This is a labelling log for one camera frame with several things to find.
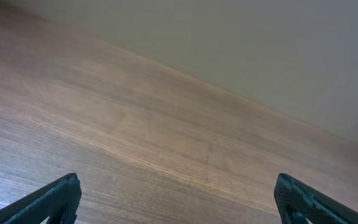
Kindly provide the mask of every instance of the plain background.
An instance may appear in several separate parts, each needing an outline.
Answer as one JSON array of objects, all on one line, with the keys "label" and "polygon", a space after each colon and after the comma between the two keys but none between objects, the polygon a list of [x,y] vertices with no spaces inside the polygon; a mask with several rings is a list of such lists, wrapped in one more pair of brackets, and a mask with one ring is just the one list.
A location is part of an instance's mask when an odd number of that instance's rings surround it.
[{"label": "plain background", "polygon": [[358,1],[12,2],[358,142]]}]

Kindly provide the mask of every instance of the gray wall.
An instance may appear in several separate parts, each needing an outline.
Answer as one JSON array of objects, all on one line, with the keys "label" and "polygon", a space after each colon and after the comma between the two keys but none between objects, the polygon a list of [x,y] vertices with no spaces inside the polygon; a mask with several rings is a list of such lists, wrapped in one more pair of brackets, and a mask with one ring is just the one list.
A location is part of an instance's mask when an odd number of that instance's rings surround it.
[{"label": "gray wall", "polygon": [[13,0],[358,141],[358,1]]}]

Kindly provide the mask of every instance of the wooden surface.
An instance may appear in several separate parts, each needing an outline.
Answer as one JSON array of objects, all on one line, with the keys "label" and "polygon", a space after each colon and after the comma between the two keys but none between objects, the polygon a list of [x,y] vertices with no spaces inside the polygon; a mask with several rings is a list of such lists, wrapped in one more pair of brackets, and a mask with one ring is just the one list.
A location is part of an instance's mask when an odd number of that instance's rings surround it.
[{"label": "wooden surface", "polygon": [[68,172],[77,223],[280,223],[281,172],[358,211],[358,145],[0,4],[0,208]]}]

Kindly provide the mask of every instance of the wood grain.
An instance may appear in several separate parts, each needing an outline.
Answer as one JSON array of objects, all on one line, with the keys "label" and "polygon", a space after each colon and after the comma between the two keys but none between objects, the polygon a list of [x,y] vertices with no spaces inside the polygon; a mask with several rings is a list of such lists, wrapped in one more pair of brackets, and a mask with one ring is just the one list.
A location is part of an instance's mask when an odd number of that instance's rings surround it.
[{"label": "wood grain", "polygon": [[77,223],[280,223],[281,172],[358,211],[358,145],[0,3],[0,208],[68,172]]}]

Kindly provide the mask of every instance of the black object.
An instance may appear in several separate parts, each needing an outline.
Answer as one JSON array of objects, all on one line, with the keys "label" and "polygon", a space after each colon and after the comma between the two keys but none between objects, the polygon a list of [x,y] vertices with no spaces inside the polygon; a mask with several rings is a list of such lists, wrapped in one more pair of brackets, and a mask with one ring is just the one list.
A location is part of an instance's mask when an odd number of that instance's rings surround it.
[{"label": "black object", "polygon": [[0,210],[0,224],[73,224],[80,204],[77,175],[67,174]]},{"label": "black object", "polygon": [[274,198],[283,224],[358,224],[358,213],[288,174],[279,174]]}]

